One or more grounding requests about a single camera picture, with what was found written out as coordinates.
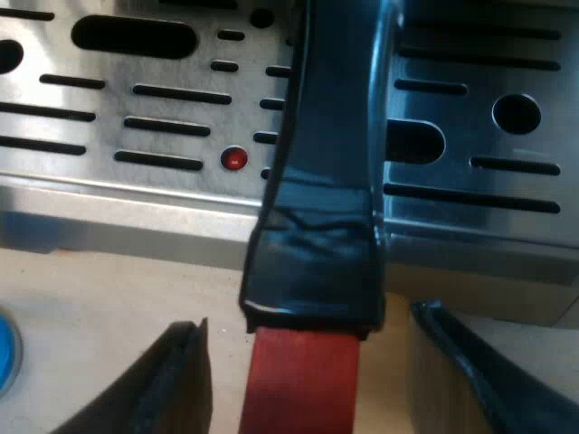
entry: metal grate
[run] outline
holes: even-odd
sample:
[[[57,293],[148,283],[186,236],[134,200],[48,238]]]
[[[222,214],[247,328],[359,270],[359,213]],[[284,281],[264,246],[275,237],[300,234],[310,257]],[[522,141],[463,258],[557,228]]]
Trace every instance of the metal grate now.
[[[241,234],[219,236],[245,241],[291,73],[290,2],[22,0],[18,10],[14,3],[0,2],[0,42],[24,53],[19,60],[18,45],[5,46],[16,65],[0,74],[2,185],[181,212],[218,203],[225,214],[251,216]],[[103,16],[118,24],[112,34],[97,32]],[[564,8],[407,2],[388,102],[397,139],[384,164],[391,258],[526,277],[533,272],[513,270],[497,252],[575,264],[578,24],[577,12]],[[500,118],[496,103],[510,95],[538,108],[536,125]],[[222,164],[232,147],[247,152],[242,170]],[[77,214],[66,218],[87,219]],[[130,220],[118,224],[132,227]],[[95,247],[64,238],[55,242]],[[422,241],[467,247],[442,259],[422,251]],[[473,245],[486,253],[464,265]],[[185,255],[152,256],[190,260]],[[572,274],[557,269],[543,279]]]

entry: red strap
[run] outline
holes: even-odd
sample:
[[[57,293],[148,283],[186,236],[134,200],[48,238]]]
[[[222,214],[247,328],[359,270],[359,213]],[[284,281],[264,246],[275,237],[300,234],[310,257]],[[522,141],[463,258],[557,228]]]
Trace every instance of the red strap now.
[[[240,434],[351,434],[358,356],[353,335],[260,327]]]

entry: blue object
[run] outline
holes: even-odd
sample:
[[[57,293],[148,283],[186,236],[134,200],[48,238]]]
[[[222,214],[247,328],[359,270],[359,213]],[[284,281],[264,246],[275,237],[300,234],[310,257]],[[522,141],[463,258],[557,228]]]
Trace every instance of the blue object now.
[[[0,316],[0,395],[12,385],[20,364],[20,341],[7,319]]]

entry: stainless steel panel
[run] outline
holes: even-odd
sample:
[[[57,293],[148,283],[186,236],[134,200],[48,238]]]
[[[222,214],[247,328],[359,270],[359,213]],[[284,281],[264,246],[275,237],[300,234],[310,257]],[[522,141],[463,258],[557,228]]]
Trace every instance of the stainless steel panel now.
[[[0,0],[0,7],[55,14],[52,21],[0,16],[0,41],[12,39],[24,47],[20,66],[0,75],[0,102],[97,116],[94,122],[79,122],[0,111],[0,136],[87,148],[83,156],[70,156],[5,147],[0,140],[5,212],[0,241],[28,250],[106,250],[240,267],[265,185],[261,171],[271,165],[274,151],[254,142],[253,134],[280,128],[281,112],[261,108],[260,101],[284,98],[287,79],[265,71],[290,65],[290,2],[240,1],[236,10],[157,0]],[[251,25],[256,7],[275,13],[271,27]],[[193,55],[178,61],[85,51],[72,42],[71,29],[90,14],[185,23],[194,28],[199,44]],[[436,59],[394,57],[388,113],[433,123],[446,147],[429,165],[384,165],[386,183],[419,187],[426,195],[435,189],[439,195],[437,200],[386,197],[390,260],[571,285],[579,260],[573,143],[579,137],[579,15],[541,5],[412,0],[406,2],[405,20],[401,53],[411,48],[434,53]],[[425,25],[413,25],[417,22]],[[245,37],[222,40],[217,37],[222,29]],[[537,29],[560,38],[537,36]],[[519,64],[513,66],[513,59]],[[239,70],[213,71],[214,60],[234,61]],[[523,67],[534,60],[558,62],[560,71],[534,69],[532,62]],[[43,74],[104,80],[106,87],[45,84],[39,80]],[[469,91],[457,96],[398,90],[398,79],[459,83]],[[232,103],[135,95],[136,84],[218,92],[230,95]],[[537,102],[542,118],[536,130],[518,136],[497,126],[492,108],[507,94],[526,94]],[[127,116],[207,125],[211,134],[126,128]],[[221,165],[229,146],[249,154],[239,172]],[[204,168],[188,172],[120,163],[114,160],[120,149],[190,157],[203,161]],[[561,173],[480,169],[470,165],[474,156],[553,164]],[[451,201],[440,192],[451,192]],[[505,199],[507,208],[500,203]],[[556,203],[560,212],[509,209],[521,200]],[[503,207],[489,206],[497,202]]]

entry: black handle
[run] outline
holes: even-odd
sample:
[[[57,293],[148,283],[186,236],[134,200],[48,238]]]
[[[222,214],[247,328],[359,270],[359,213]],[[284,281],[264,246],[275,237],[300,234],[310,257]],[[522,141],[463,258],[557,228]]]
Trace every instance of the black handle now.
[[[359,334],[384,319],[392,0],[308,0],[240,297],[248,326]]]

